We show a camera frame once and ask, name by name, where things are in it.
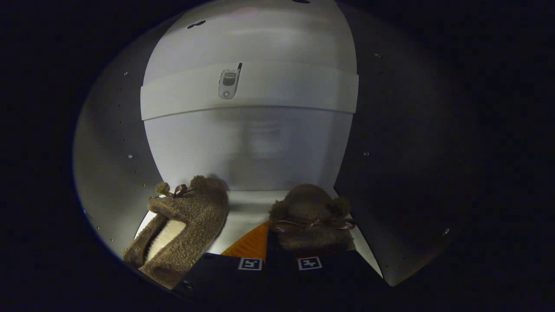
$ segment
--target gray metal wall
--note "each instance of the gray metal wall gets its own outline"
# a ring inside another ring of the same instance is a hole
[[[394,286],[461,230],[477,185],[477,124],[456,77],[421,43],[370,13],[340,8],[360,79],[335,189],[350,198],[384,279]]]
[[[77,192],[92,226],[118,257],[135,237],[147,199],[162,180],[141,120],[140,88],[150,54],[181,15],[140,36],[106,66],[77,123]]]

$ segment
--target dark background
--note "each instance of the dark background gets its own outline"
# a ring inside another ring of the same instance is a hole
[[[71,145],[80,106],[105,64],[147,29],[198,3],[2,4],[4,88],[13,92],[4,98],[10,214],[3,254],[13,292],[4,301],[10,310],[184,309],[124,270],[96,238],[74,192]],[[370,306],[549,305],[553,270],[542,266],[541,247],[553,237],[545,230],[553,217],[542,208],[553,204],[541,194],[553,158],[547,152],[552,114],[549,89],[540,88],[548,76],[553,7],[547,1],[375,1],[364,8],[421,42],[460,77],[488,155],[479,181],[482,204],[465,232]]]

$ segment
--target brown slipper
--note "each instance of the brown slipper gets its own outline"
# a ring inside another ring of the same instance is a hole
[[[183,184],[174,194],[167,184],[161,185],[157,192],[165,197],[150,198],[148,205],[157,215],[125,249],[123,260],[173,289],[221,232],[229,212],[228,195],[221,181],[202,176],[193,178],[189,190]],[[151,245],[170,220],[184,223],[183,230],[147,260]]]

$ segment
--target white panel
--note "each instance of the white panel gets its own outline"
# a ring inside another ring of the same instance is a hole
[[[200,21],[206,22],[187,29]],[[351,31],[333,0],[234,0],[205,4],[175,22],[154,49],[144,84],[244,61],[306,63],[356,73]]]
[[[352,114],[249,107],[201,110],[144,122],[164,181],[216,175],[230,190],[330,189],[341,166]]]
[[[221,254],[229,246],[238,241],[243,235],[266,222],[269,211],[276,200],[283,200],[288,190],[277,191],[257,191],[257,192],[228,192],[229,215],[225,221],[224,228],[220,235],[206,250],[207,253]],[[328,192],[332,198],[337,197],[335,191]],[[145,228],[145,226],[156,216],[155,213],[147,212],[142,223],[137,230],[135,238]],[[356,250],[372,266],[376,272],[382,276],[380,267],[368,243],[362,236],[358,227],[351,230]]]
[[[243,62],[232,99],[218,96],[218,81],[237,63],[214,64],[155,80],[141,88],[143,120],[192,110],[237,106],[292,106],[356,110],[357,74],[301,63]]]

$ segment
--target circular enclosure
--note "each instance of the circular enclosure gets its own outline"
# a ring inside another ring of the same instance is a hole
[[[226,71],[238,82],[222,97]],[[154,218],[161,181],[226,182],[230,214],[211,254],[290,188],[319,185],[350,199],[357,250],[393,286],[460,230],[476,139],[456,80],[371,14],[331,0],[216,1],[106,66],[79,117],[73,168],[84,213],[120,258]]]

